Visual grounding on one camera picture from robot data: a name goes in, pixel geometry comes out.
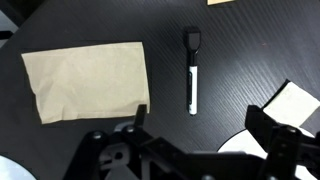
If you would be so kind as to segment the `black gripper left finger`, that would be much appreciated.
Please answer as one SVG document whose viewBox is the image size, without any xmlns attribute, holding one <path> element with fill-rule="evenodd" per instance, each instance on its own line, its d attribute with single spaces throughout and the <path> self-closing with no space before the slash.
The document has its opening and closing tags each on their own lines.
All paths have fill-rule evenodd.
<svg viewBox="0 0 320 180">
<path fill-rule="evenodd" d="M 134 125 L 138 127 L 142 127 L 144 124 L 146 114 L 147 114 L 147 105 L 146 104 L 139 105 L 134 118 Z"/>
</svg>

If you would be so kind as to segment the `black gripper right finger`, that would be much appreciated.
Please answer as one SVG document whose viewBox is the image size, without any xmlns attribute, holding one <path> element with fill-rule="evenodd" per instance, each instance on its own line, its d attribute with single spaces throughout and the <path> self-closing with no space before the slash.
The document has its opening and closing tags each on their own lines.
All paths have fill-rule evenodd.
<svg viewBox="0 0 320 180">
<path fill-rule="evenodd" d="M 263 150 L 269 150 L 279 133 L 279 124 L 260 107 L 249 105 L 245 116 L 245 128 Z"/>
</svg>

